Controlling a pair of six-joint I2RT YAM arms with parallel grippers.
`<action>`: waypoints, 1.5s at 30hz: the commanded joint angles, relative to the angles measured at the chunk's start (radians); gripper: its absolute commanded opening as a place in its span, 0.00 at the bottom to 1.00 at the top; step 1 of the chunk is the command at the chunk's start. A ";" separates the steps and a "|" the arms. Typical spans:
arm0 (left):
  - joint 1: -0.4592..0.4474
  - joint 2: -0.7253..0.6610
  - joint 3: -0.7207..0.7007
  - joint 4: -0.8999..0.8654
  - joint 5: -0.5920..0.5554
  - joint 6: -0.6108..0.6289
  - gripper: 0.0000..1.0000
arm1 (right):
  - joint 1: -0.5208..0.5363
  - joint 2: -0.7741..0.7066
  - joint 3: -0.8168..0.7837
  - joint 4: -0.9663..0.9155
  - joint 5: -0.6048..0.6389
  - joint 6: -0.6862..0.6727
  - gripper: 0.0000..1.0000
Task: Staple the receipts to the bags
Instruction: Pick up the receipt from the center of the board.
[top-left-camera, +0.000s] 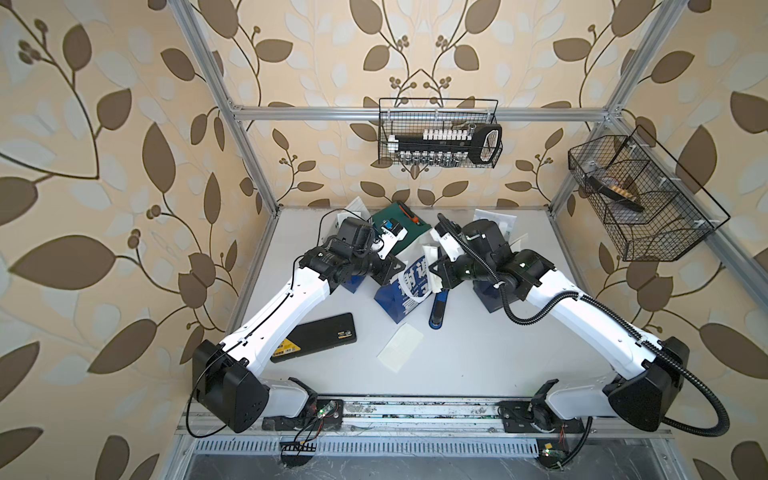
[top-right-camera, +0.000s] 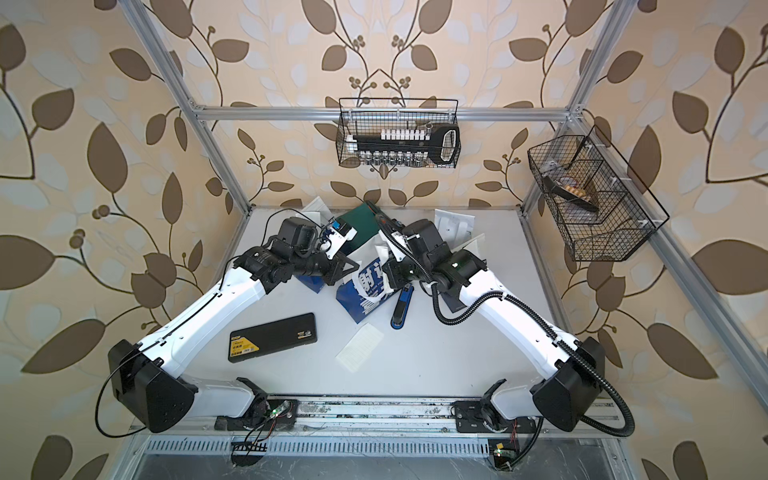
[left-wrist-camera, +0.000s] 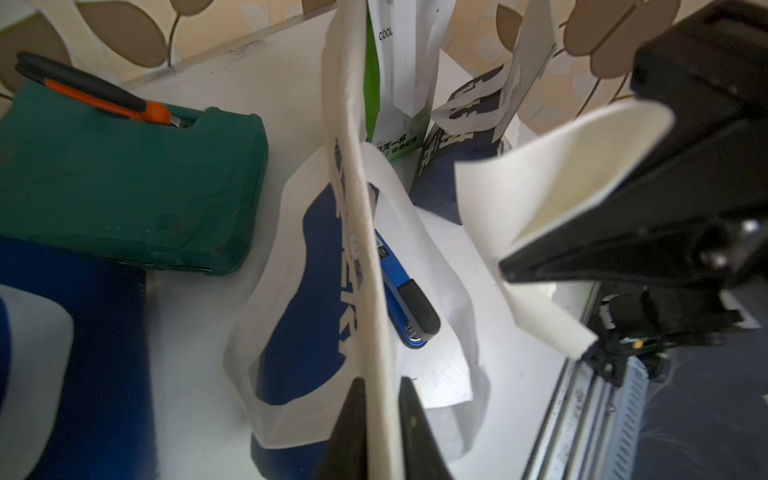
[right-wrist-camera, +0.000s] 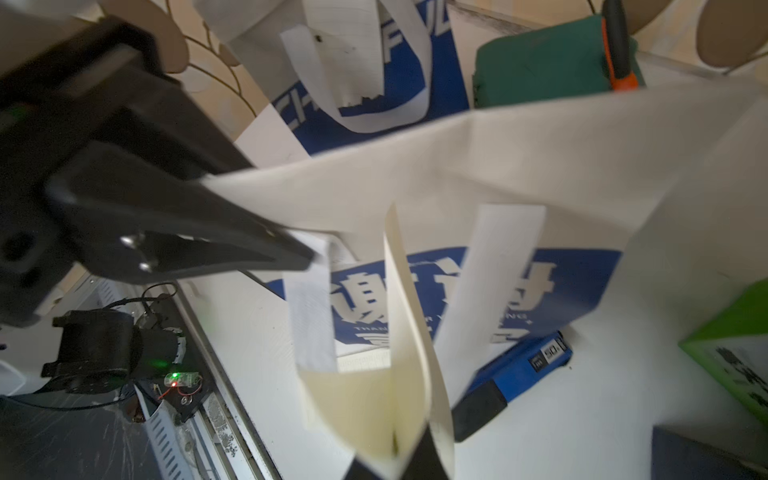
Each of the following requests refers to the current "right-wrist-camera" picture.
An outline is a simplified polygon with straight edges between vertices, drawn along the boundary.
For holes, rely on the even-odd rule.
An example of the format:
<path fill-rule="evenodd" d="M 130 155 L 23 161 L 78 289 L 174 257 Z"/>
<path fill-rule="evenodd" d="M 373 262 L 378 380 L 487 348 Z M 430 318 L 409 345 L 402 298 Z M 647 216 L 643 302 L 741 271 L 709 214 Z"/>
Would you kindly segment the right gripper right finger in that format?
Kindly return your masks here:
<path fill-rule="evenodd" d="M 400 480 L 448 480 L 429 427 L 425 429 Z"/>

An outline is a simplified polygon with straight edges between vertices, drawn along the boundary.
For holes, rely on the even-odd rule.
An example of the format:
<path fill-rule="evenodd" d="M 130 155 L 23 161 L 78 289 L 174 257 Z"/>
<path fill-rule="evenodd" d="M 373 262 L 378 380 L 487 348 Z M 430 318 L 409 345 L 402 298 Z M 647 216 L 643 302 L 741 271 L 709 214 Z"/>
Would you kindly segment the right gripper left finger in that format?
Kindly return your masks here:
<path fill-rule="evenodd" d="M 363 464 L 358 458 L 354 458 L 347 469 L 344 480 L 381 480 L 381 478 Z"/>

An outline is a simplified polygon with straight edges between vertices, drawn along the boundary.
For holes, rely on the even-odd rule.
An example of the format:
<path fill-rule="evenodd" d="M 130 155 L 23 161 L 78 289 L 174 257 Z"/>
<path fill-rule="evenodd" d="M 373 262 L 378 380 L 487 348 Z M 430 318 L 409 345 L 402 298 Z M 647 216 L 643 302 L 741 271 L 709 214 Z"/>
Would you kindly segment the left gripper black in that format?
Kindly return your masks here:
<path fill-rule="evenodd" d="M 197 181 L 249 167 L 115 16 L 1 78 L 1 321 L 25 328 L 74 264 L 131 284 L 303 271 L 313 251 Z"/>

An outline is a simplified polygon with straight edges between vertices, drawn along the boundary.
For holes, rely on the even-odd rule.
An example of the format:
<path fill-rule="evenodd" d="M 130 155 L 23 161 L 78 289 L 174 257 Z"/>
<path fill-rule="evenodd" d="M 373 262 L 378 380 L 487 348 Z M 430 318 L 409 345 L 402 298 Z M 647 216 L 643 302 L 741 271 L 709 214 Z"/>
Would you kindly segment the single white receipt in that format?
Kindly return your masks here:
<path fill-rule="evenodd" d="M 406 259 L 397 210 L 383 245 L 390 364 L 341 372 L 331 312 L 329 245 L 283 277 L 298 377 L 318 419 L 381 479 L 400 479 L 427 427 L 453 477 L 454 433 L 446 387 Z"/>

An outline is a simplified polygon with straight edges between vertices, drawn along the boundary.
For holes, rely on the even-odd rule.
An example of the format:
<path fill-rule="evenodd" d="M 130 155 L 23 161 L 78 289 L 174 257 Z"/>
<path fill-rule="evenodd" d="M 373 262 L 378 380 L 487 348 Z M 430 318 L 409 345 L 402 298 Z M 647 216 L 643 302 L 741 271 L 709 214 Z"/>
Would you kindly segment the blue stapler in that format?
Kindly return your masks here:
<path fill-rule="evenodd" d="M 498 416 L 514 399 L 573 355 L 560 331 L 525 340 L 481 368 L 452 408 L 454 440 L 461 443 Z"/>

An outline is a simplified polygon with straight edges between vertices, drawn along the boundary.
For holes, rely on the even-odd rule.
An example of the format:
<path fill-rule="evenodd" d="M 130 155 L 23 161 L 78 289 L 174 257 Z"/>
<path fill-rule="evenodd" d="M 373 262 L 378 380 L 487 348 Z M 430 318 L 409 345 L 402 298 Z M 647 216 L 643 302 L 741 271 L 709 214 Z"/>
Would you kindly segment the dark blue bag white handles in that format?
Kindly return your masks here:
<path fill-rule="evenodd" d="M 767 467 L 655 426 L 650 478 L 758 480 L 767 478 Z"/>

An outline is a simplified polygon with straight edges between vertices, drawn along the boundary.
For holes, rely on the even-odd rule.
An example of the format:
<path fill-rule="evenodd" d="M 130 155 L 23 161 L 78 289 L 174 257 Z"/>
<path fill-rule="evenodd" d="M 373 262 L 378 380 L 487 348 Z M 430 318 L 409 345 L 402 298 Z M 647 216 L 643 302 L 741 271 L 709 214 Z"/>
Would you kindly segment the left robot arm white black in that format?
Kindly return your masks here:
<path fill-rule="evenodd" d="M 154 38 L 109 16 L 1 79 L 1 393 L 100 394 L 181 353 L 119 305 L 41 306 L 75 264 L 142 285 L 302 271 L 313 251 L 205 188 L 248 160 L 168 76 Z"/>

